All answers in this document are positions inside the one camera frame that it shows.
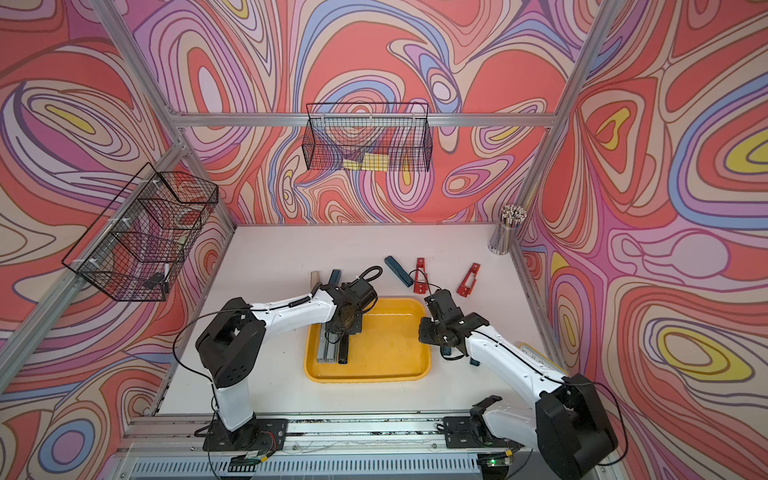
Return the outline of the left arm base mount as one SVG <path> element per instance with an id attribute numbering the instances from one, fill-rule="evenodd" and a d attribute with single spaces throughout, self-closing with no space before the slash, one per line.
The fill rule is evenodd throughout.
<path id="1" fill-rule="evenodd" d="M 281 451 L 287 436 L 288 420 L 253 416 L 235 431 L 229 431 L 215 415 L 206 431 L 203 450 L 206 452 L 258 452 Z"/>

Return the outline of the black pruning pliers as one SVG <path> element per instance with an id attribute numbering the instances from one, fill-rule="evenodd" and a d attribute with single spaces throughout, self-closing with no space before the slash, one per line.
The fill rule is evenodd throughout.
<path id="1" fill-rule="evenodd" d="M 349 336 L 343 335 L 338 342 L 337 363 L 346 365 L 349 357 Z"/>

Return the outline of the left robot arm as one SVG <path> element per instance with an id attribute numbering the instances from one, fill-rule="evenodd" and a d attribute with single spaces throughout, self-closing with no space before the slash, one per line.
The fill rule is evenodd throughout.
<path id="1" fill-rule="evenodd" d="M 211 376 L 218 420 L 226 431 L 238 432 L 255 418 L 248 378 L 266 342 L 312 325 L 324 325 L 333 334 L 350 334 L 377 298 L 371 282 L 358 277 L 340 285 L 318 283 L 307 294 L 276 302 L 229 300 L 195 342 L 201 364 Z"/>

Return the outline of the grey pruning pliers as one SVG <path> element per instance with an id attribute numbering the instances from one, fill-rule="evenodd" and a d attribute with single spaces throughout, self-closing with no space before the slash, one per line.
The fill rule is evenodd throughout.
<path id="1" fill-rule="evenodd" d="M 325 326 L 322 325 L 320 327 L 320 331 L 318 335 L 317 356 L 316 356 L 316 361 L 319 364 L 326 362 L 327 351 L 328 351 L 328 340 L 326 338 L 326 329 L 325 329 Z"/>
<path id="2" fill-rule="evenodd" d="M 337 351 L 338 351 L 338 342 L 340 340 L 339 336 L 335 333 L 328 333 L 326 336 L 327 340 L 327 349 L 325 354 L 325 360 L 327 363 L 337 363 Z"/>

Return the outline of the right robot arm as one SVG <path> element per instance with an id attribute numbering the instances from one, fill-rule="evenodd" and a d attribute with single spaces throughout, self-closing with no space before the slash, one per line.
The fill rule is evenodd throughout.
<path id="1" fill-rule="evenodd" d="M 528 447 L 560 479 L 581 479 L 619 446 L 595 384 L 569 376 L 536 351 L 506 340 L 490 322 L 465 314 L 445 289 L 425 299 L 419 341 L 456 350 L 489 369 L 525 401 L 490 395 L 464 416 L 448 416 L 440 429 L 453 449 Z"/>

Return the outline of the yellow storage tray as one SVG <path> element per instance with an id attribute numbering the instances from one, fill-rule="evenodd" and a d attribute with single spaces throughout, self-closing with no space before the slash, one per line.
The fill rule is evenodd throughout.
<path id="1" fill-rule="evenodd" d="M 309 329 L 305 375 L 316 383 L 382 383 L 417 381 L 431 369 L 430 347 L 419 342 L 425 306 L 407 297 L 381 298 L 363 316 L 362 331 L 351 337 L 347 362 L 321 363 L 321 327 Z"/>

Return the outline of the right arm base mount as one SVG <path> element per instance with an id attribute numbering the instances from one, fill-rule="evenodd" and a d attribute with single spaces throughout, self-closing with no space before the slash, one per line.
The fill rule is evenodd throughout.
<path id="1" fill-rule="evenodd" d="M 436 430 L 444 436 L 449 449 L 507 447 L 505 439 L 494 436 L 486 425 L 483 414 L 502 398 L 491 395 L 474 404 L 465 416 L 446 416 L 436 424 Z"/>

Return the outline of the beige pruning pliers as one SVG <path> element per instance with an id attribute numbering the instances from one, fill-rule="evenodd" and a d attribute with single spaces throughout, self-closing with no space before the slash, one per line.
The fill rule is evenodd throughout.
<path id="1" fill-rule="evenodd" d="M 313 290 L 319 283 L 320 283 L 320 272 L 312 271 L 310 273 L 310 282 L 309 282 L 310 289 Z"/>

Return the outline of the teal pruning pliers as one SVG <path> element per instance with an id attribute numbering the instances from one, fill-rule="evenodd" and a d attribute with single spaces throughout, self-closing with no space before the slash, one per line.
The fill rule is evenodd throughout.
<path id="1" fill-rule="evenodd" d="M 329 277 L 328 283 L 334 286 L 339 286 L 341 282 L 341 270 L 333 269 Z"/>

